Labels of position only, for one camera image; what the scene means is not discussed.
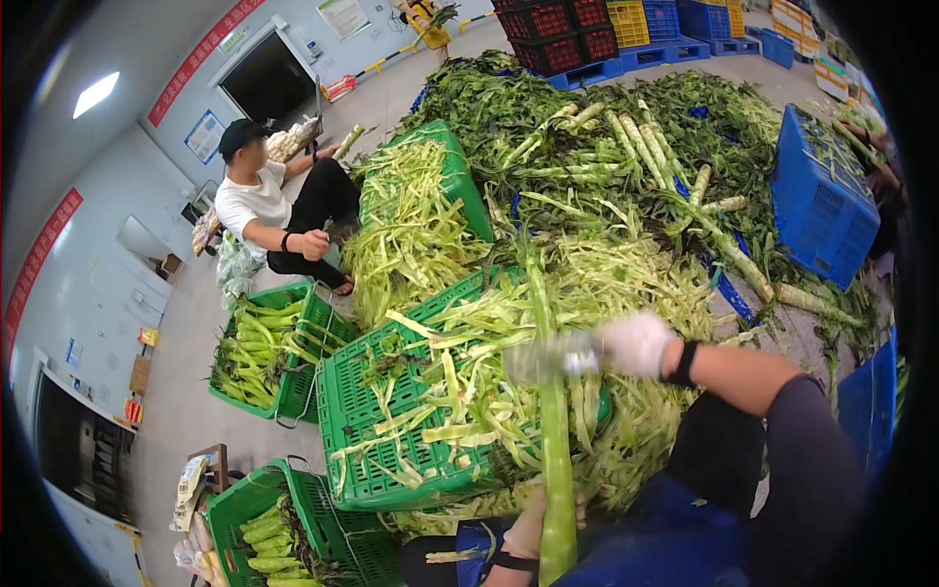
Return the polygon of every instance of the black cap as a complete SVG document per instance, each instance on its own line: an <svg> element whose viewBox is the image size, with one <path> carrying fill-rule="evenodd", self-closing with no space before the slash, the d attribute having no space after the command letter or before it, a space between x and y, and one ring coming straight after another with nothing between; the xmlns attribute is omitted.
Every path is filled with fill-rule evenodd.
<svg viewBox="0 0 939 587"><path fill-rule="evenodd" d="M257 138L264 138L264 127L261 125L250 118L239 118L232 122L222 133L222 140L219 141L219 152L222 153L222 159L226 163L231 163L238 149Z"/></svg>

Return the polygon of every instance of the white t-shirt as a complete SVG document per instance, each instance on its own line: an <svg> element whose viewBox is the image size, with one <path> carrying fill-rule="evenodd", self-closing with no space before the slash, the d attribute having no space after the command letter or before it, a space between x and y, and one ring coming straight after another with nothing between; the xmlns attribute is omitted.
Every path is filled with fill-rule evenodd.
<svg viewBox="0 0 939 587"><path fill-rule="evenodd" d="M292 209L292 202L281 193L286 171L283 163L268 161L257 171L261 185L241 185L226 176L215 193L215 213L219 221L262 263L267 261L268 252L245 239L241 231L255 218L264 226L286 228Z"/></svg>

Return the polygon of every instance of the person in yellow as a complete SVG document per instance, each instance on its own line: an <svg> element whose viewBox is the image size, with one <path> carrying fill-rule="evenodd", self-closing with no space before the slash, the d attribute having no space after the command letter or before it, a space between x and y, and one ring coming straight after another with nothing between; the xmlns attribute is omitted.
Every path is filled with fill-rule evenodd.
<svg viewBox="0 0 939 587"><path fill-rule="evenodd" d="M407 21L419 35L427 28L434 13L439 10L439 6L431 0L392 0L392 2L401 10L401 20ZM450 58L447 52L450 34L444 27L438 26L431 29L424 35L423 42L427 43L427 48L434 52L438 65L443 65Z"/></svg>

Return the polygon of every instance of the red banner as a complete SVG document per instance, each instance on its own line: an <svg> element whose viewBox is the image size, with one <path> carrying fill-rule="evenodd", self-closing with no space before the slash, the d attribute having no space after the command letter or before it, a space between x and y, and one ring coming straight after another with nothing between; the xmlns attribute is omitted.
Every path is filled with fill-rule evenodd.
<svg viewBox="0 0 939 587"><path fill-rule="evenodd" d="M241 24L263 2L264 0L240 0L220 21L215 23L212 30L208 31L208 34L202 37L202 40L195 45L195 49L192 50L189 57L183 61L177 72L173 74L169 84L166 85L160 97L157 98L157 103L153 104L153 108L150 109L147 118L150 119L153 126L160 126L160 121L163 120L166 111L169 110L182 87L190 80L208 56L215 51L222 39L235 30L235 27Z"/></svg>
<svg viewBox="0 0 939 587"><path fill-rule="evenodd" d="M62 229L69 222L69 219L75 213L75 210L82 205L84 200L78 194L75 188L69 190L59 205L55 208L53 215L46 221L42 227L42 232L33 243L33 248L29 250L29 255L23 262L23 268L16 277L16 285L13 286L13 293L10 294L7 302L7 312L4 314L3 322L3 360L9 363L10 353L13 352L13 341L16 340L16 331L20 329L20 320L23 319L23 310L26 307L26 299L29 298L29 292L33 290L33 284L42 269L42 264L52 250L55 240L62 233Z"/></svg>

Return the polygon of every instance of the wire handle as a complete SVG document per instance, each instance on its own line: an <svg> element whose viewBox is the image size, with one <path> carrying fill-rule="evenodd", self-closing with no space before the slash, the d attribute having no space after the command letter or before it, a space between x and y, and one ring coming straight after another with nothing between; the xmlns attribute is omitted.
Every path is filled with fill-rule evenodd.
<svg viewBox="0 0 939 587"><path fill-rule="evenodd" d="M352 555L352 561L355 563L357 569L359 569L359 577L362 579L362 582L365 585L369 584L368 578L365 576L365 571L362 570L362 565L359 563L359 557L355 555L355 549L352 547L352 543L349 542L349 536L346 532L346 529L343 528L343 522L339 518L339 514L336 513L335 506L332 505L332 498L330 494L330 489L326 486L326 481L322 475L314 475L314 477L319 481L319 484L323 487L322 495L326 496L325 502L329 504L330 511L332 512L332 518L336 521L336 525L339 526L339 532L343 533L343 540L346 541L346 546L349 549L349 554Z"/></svg>
<svg viewBox="0 0 939 587"><path fill-rule="evenodd" d="M286 461L287 461L288 467L290 466L290 460L294 458L296 458L299 461L303 461L303 464L306 465L306 470L310 472L311 475L313 475L314 477L318 476L316 473L313 472L313 467L310 466L310 461L306 460L305 458L299 455L287 455Z"/></svg>
<svg viewBox="0 0 939 587"><path fill-rule="evenodd" d="M323 286L324 288L326 288L327 291L330 292L330 296L326 299L326 304L330 307L330 317L326 319L326 332L329 332L330 327L332 326L332 317L335 316L336 314L336 309L332 307L332 296L333 296L332 288L327 286L322 281L317 280L313 282L313 284L310 286L310 289L312 292L311 295L314 295L314 296L316 295L316 288L318 286ZM323 334L324 344L326 343L326 340L327 340L327 335ZM319 348L319 361L316 363L316 370L313 374L313 377L310 379L310 388L306 390L306 403L303 404L303 411L300 413L300 415L294 418L293 424L286 424L285 422L281 422L280 404L278 404L277 409L274 411L274 422L286 428L287 430L293 430L294 428L296 428L300 424L300 420L303 419L303 416L306 415L306 412L310 410L310 400L313 399L314 389L316 388L316 379L319 377L320 372L323 370L323 352L324 352L323 347L320 347Z"/></svg>

